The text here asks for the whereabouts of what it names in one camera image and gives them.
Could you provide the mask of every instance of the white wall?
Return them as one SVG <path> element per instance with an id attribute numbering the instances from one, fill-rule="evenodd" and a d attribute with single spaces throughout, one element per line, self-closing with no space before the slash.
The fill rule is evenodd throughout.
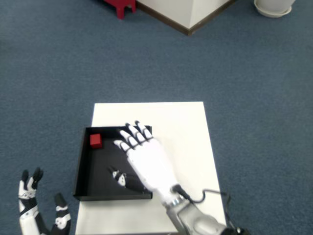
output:
<path id="1" fill-rule="evenodd" d="M 190 27 L 194 0 L 138 0 L 138 2 L 154 9 L 186 28 Z"/>
<path id="2" fill-rule="evenodd" d="M 194 26 L 228 1 L 229 0 L 193 0 L 193 8 L 188 28 Z"/>

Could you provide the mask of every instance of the red cube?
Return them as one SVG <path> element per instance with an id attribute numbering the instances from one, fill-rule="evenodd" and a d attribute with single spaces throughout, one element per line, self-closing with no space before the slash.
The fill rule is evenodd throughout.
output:
<path id="1" fill-rule="evenodd" d="M 90 135 L 90 145 L 92 148 L 101 148 L 102 147 L 101 135 L 100 134 Z"/>

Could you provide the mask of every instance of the black tray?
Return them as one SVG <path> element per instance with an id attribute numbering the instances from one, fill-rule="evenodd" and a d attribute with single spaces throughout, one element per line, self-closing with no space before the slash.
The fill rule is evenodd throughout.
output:
<path id="1" fill-rule="evenodd" d="M 125 173 L 135 174 L 126 154 L 113 144 L 121 140 L 117 129 L 128 132 L 125 126 L 87 127 L 85 129 L 81 155 L 74 187 L 74 197 L 80 201 L 151 199 L 152 193 L 139 193 L 121 187 L 107 170 L 112 165 Z M 90 135 L 101 134 L 102 148 L 92 149 Z"/>

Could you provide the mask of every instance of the blue carpet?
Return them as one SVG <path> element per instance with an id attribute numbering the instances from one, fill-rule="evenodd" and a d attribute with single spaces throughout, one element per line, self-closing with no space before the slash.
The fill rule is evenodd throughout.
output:
<path id="1" fill-rule="evenodd" d="M 158 101 L 204 101 L 236 224 L 255 235 L 311 234 L 312 9 L 296 1 L 269 19 L 239 0 L 186 37 L 141 11 L 118 20 L 100 0 L 2 0 L 1 234 L 20 234 L 18 182 L 36 166 L 47 225 L 60 191 L 74 234 L 73 180 L 93 104 Z"/>

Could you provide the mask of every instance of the robot finger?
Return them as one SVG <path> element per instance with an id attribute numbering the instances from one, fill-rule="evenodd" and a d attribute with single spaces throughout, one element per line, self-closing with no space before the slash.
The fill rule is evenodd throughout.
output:
<path id="1" fill-rule="evenodd" d="M 126 131 L 120 130 L 119 133 L 124 137 L 125 141 L 132 147 L 136 147 L 138 145 L 138 142 L 132 137 L 130 134 L 128 134 Z"/>
<path id="2" fill-rule="evenodd" d="M 56 219 L 51 235 L 68 235 L 70 230 L 70 214 L 68 206 L 61 193 L 54 196 L 56 204 Z"/>
<path id="3" fill-rule="evenodd" d="M 139 121 L 135 121 L 135 123 L 146 140 L 153 138 L 150 131 L 144 125 L 142 125 Z"/>
<path id="4" fill-rule="evenodd" d="M 122 149 L 125 153 L 130 151 L 132 148 L 129 147 L 128 144 L 126 144 L 124 141 L 116 140 L 113 142 L 117 147 Z"/>
<path id="5" fill-rule="evenodd" d="M 28 171 L 24 170 L 22 174 L 22 178 L 20 180 L 20 185 L 19 185 L 19 197 L 23 196 L 27 192 L 27 179 L 28 179 Z"/>
<path id="6" fill-rule="evenodd" d="M 113 166 L 108 168 L 108 170 L 120 186 L 142 193 L 146 191 L 146 188 L 144 187 L 138 176 L 123 173 Z"/>
<path id="7" fill-rule="evenodd" d="M 126 126 L 131 131 L 132 135 L 138 141 L 138 143 L 143 143 L 146 141 L 140 131 L 138 131 L 134 126 L 130 125 L 129 123 L 126 123 Z"/>
<path id="8" fill-rule="evenodd" d="M 147 191 L 147 189 L 144 187 L 139 177 L 136 175 L 127 174 L 125 183 L 126 183 L 125 187 L 133 191 L 141 192 L 141 193 L 144 193 Z"/>
<path id="9" fill-rule="evenodd" d="M 28 184 L 27 184 L 27 189 L 28 190 L 35 190 L 37 189 L 38 182 L 41 180 L 43 177 L 44 172 L 40 170 L 40 168 L 36 168 L 34 174 L 32 177 L 30 177 Z"/>

